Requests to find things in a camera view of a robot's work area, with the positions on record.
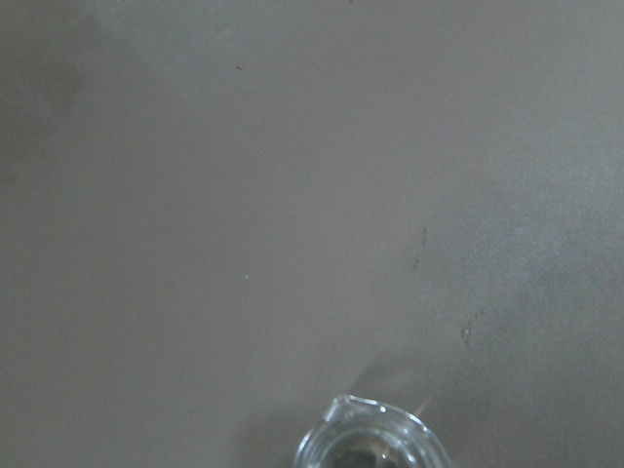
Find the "stain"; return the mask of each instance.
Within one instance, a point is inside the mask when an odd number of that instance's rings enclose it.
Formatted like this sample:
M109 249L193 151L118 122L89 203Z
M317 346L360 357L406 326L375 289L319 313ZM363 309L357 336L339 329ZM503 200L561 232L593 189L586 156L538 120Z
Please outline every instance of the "stain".
M73 55L101 34L85 11L83 0L0 3L0 183L15 183L26 163L45 159L46 138L86 84Z
M420 245L422 247L425 247L427 245L427 226L422 226L422 231L421 231L421 236L420 236ZM418 254L416 254L416 257L414 258L411 264L411 272L413 275L416 274L416 270L418 269L419 265L420 265L420 258Z

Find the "gray surface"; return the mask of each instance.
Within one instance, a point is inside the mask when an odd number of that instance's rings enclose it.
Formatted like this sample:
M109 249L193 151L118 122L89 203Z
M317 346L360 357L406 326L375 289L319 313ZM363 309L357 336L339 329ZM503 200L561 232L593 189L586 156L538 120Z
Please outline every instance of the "gray surface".
M3 467L283 467L347 391L622 465L622 2L0 18Z

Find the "gray table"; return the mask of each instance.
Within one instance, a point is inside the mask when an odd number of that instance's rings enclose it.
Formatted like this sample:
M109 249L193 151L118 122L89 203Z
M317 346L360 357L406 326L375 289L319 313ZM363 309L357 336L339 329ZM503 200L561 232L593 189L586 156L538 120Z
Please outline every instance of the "gray table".
M0 464L624 457L617 1L4 1Z

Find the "clear glass bottle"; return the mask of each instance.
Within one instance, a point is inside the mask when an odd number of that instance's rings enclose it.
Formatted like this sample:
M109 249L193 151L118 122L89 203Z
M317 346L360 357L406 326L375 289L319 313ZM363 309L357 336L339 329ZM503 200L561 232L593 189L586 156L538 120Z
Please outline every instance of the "clear glass bottle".
M450 468L442 444L400 408L343 395L301 441L293 468Z

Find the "liquid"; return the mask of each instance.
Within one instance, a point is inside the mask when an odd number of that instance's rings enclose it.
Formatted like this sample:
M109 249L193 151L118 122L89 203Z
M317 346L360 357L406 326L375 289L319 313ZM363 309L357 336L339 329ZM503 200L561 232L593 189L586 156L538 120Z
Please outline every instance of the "liquid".
M324 468L410 468L401 452L381 437L358 434L339 442Z

